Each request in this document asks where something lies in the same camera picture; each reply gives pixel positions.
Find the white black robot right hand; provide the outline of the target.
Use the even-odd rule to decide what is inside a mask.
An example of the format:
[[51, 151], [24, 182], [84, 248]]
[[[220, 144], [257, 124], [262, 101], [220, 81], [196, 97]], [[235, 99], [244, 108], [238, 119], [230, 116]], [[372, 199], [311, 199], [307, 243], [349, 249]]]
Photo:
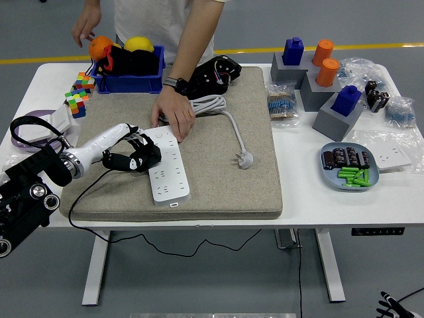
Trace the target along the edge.
[[383, 301], [379, 301], [378, 303], [382, 306], [382, 308], [377, 308], [376, 311], [382, 315], [383, 317], [399, 317], [399, 318], [412, 318], [415, 315], [405, 309], [397, 300], [395, 300], [388, 293], [382, 291], [381, 296], [383, 297]]

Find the person's right hand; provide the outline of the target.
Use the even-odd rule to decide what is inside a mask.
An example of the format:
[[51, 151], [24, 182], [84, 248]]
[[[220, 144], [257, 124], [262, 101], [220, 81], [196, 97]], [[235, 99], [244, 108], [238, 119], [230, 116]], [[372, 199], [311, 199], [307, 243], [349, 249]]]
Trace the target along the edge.
[[86, 3], [72, 28], [72, 37], [76, 44], [82, 48], [83, 40], [91, 41], [95, 36], [94, 28], [101, 21], [101, 7], [96, 4]]

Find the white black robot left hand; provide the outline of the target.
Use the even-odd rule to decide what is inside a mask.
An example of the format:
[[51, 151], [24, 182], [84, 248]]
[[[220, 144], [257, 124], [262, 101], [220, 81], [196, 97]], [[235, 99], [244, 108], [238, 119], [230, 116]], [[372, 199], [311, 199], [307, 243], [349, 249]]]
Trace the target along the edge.
[[[132, 145], [130, 156], [114, 154], [112, 147], [125, 140]], [[138, 126], [121, 123], [107, 129], [79, 148], [70, 148], [60, 155], [73, 178], [86, 175], [93, 163], [101, 162], [110, 170], [144, 172], [162, 159], [158, 146]]]

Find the person's left hand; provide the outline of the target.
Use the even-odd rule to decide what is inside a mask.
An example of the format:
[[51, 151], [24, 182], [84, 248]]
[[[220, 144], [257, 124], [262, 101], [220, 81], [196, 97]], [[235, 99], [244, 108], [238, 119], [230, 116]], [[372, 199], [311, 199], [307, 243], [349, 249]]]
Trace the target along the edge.
[[195, 113], [186, 96], [175, 92], [173, 87], [165, 85], [151, 109], [152, 127], [158, 126], [160, 115], [164, 115], [178, 142], [182, 142], [195, 123]]

